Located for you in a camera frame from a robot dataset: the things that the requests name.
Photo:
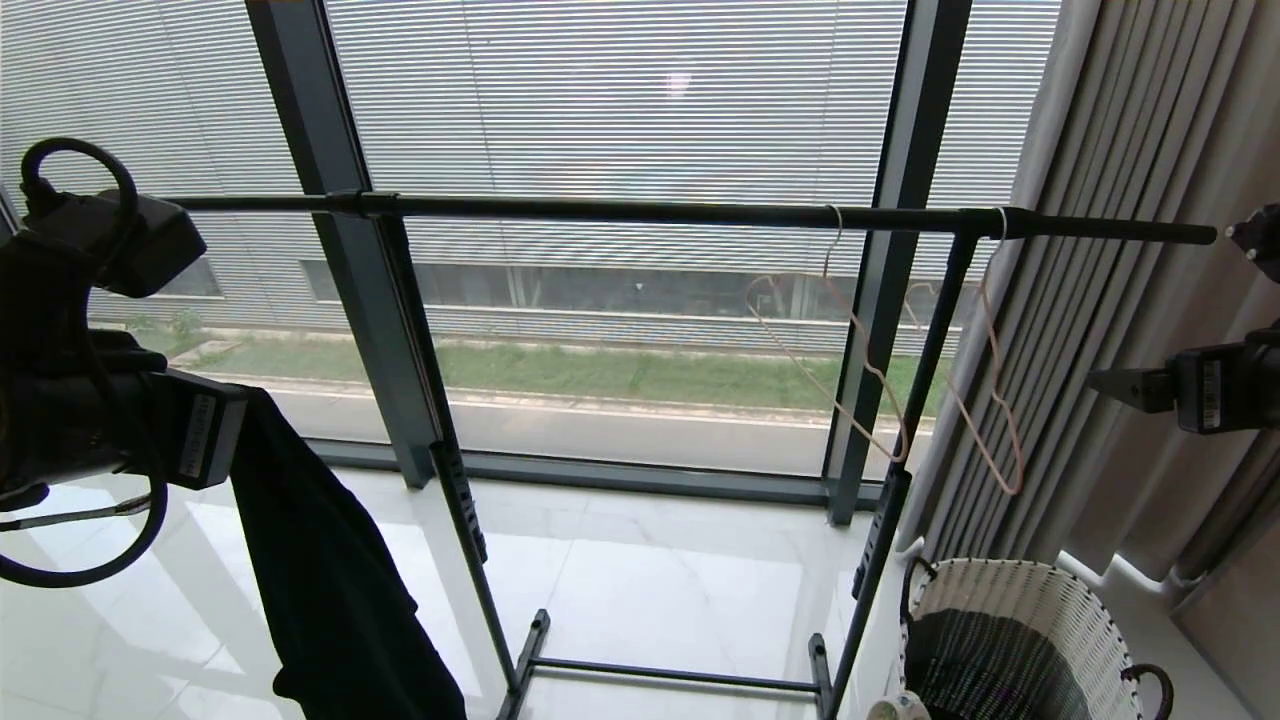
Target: pavement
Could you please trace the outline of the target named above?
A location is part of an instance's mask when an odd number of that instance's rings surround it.
[[[265,387],[303,436],[388,442],[366,384],[210,377]],[[449,409],[467,450],[809,477],[822,470],[829,424],[787,410],[462,389],[449,391]],[[896,432],[892,418],[881,418],[874,434],[892,447]],[[925,456],[932,436],[932,423],[922,423],[909,468]],[[863,474],[883,477],[887,466],[872,448]]]

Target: gray curtain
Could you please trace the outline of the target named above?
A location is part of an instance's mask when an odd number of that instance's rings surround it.
[[[1068,5],[1014,204],[1222,227],[1275,200],[1280,92],[1267,79],[1280,59],[1276,29],[1280,5],[1248,0]],[[1280,315],[1280,291],[1229,242],[1033,238],[1010,243],[991,273],[1005,356],[998,387],[1019,419],[1025,487],[1014,498],[1000,492],[947,405],[900,542],[924,536],[933,559],[1052,561],[1066,548],[1100,571],[1121,551],[1156,578],[1194,550],[1188,570],[1203,568],[1222,543],[1213,528],[1233,521],[1219,518],[1219,496],[1236,497],[1243,512],[1267,486],[1275,448],[1258,445],[1253,470],[1236,473],[1256,433],[1185,436],[1170,416],[1103,401],[1084,378],[1238,340]],[[1011,477],[982,336],[966,333],[956,382]]]

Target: rack base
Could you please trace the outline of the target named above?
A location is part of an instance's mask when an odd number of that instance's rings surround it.
[[[507,693],[498,711],[498,720],[516,720],[525,703],[525,696],[534,680],[534,671],[539,667],[552,667],[557,670],[570,670],[575,673],[600,673],[608,675],[630,675],[634,678],[654,678],[658,680],[677,680],[682,683],[701,683],[713,685],[730,685],[739,688],[758,688],[764,691],[812,693],[814,703],[818,706],[818,716],[826,715],[831,703],[831,673],[827,666],[827,643],[820,633],[814,633],[809,638],[809,665],[813,669],[813,682],[774,680],[771,678],[751,678],[746,675],[718,675],[714,673],[694,673],[689,670],[668,670],[664,667],[643,667],[639,665],[614,665],[609,662],[589,662],[584,660],[564,660],[559,657],[545,657],[541,655],[547,633],[550,632],[552,618],[545,610],[539,610],[534,615],[534,621],[529,625],[529,637],[525,647],[520,652],[520,661],[516,665],[516,676],[520,684]]]

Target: basket handle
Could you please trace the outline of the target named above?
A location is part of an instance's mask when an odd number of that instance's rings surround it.
[[[906,573],[902,577],[902,598],[897,609],[897,619],[904,625],[910,625],[911,623],[911,614],[910,611],[908,611],[906,603],[910,601],[911,579],[915,578],[916,568],[924,568],[924,571],[929,574],[931,580],[938,577],[938,571],[933,568],[932,562],[920,557],[919,555],[911,559],[911,565],[906,569]]]
[[[1169,720],[1169,714],[1174,710],[1174,682],[1169,679],[1169,673],[1158,665],[1146,662],[1120,671],[1120,676],[1125,680],[1138,680],[1142,675],[1155,675],[1160,682],[1160,710],[1156,711],[1155,720]]]

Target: road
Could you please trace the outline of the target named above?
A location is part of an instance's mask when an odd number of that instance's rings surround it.
[[[388,441],[367,389],[334,391],[332,386],[300,383],[266,387],[305,436]],[[820,421],[584,405],[466,395],[452,398],[451,410],[458,438],[468,450],[813,477],[820,471],[827,445],[827,427]],[[892,447],[895,432],[892,424],[877,424],[876,437]],[[909,465],[924,457],[931,441],[932,434],[922,430]],[[864,475],[883,477],[886,468],[887,460],[873,450]]]

